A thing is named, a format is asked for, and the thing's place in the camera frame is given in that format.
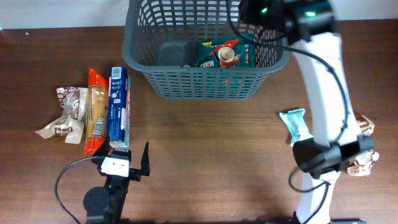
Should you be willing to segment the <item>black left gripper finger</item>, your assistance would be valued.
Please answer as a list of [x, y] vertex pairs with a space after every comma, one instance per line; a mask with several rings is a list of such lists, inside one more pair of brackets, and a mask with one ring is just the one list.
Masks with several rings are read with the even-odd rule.
[[150, 176], [149, 142], [146, 142], [141, 158], [141, 175]]
[[92, 155], [106, 156], [109, 152], [109, 136], [105, 138], [101, 136], [92, 137]]

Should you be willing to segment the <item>blue tissue pack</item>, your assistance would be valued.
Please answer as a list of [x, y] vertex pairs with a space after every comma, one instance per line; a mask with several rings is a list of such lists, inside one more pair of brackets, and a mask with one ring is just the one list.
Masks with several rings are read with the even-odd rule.
[[112, 67], [109, 77], [107, 137], [113, 148], [129, 147], [131, 81], [125, 67]]

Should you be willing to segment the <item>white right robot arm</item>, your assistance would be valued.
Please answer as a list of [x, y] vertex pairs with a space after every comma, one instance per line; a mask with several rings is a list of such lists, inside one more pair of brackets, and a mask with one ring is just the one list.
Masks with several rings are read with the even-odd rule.
[[293, 146], [302, 171], [301, 195], [290, 223], [330, 223], [333, 189], [350, 159], [373, 148], [356, 122], [344, 75], [342, 39], [333, 6], [321, 1], [241, 1], [241, 22], [277, 30], [287, 38], [302, 72], [312, 113], [309, 139]]

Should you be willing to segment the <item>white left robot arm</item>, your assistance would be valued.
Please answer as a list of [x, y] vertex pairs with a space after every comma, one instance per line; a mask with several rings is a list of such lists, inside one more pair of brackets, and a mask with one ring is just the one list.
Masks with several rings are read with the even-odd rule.
[[132, 152], [128, 148], [109, 150], [109, 138], [93, 154], [92, 163], [97, 165], [100, 175], [106, 177], [103, 186], [93, 187], [85, 194], [83, 206], [87, 223], [129, 223], [122, 218], [122, 211], [132, 181], [139, 182], [150, 175], [149, 143], [141, 157], [141, 167], [130, 167]]

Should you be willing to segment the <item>mint green snack wrapper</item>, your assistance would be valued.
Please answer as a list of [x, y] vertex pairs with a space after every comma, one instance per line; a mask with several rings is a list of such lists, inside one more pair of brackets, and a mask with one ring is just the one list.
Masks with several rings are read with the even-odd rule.
[[305, 123], [304, 114], [304, 108], [279, 113], [281, 120], [285, 123], [289, 133], [291, 134], [291, 146], [296, 142], [313, 138], [313, 135], [310, 133]]

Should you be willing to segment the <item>green Nescafe coffee bag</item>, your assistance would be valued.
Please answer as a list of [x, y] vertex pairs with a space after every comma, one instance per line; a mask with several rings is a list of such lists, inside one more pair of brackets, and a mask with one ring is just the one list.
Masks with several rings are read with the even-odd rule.
[[238, 36], [200, 41], [195, 67], [255, 67], [255, 49]]

